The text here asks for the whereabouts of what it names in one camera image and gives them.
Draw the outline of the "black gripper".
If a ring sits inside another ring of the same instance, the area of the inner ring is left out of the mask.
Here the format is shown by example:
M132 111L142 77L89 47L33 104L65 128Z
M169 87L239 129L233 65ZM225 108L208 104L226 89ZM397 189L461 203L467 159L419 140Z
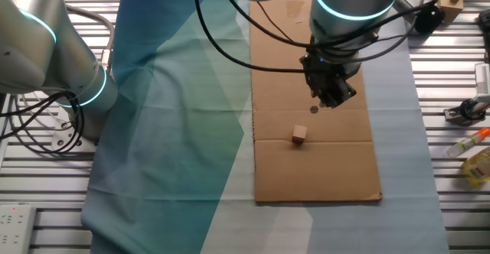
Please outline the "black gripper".
M304 55L300 58L300 63L305 71L305 80L312 97L319 98L321 107L336 108L357 94L348 80L359 72L359 63L330 63L317 54ZM329 95L328 91L324 90L330 88L333 89Z

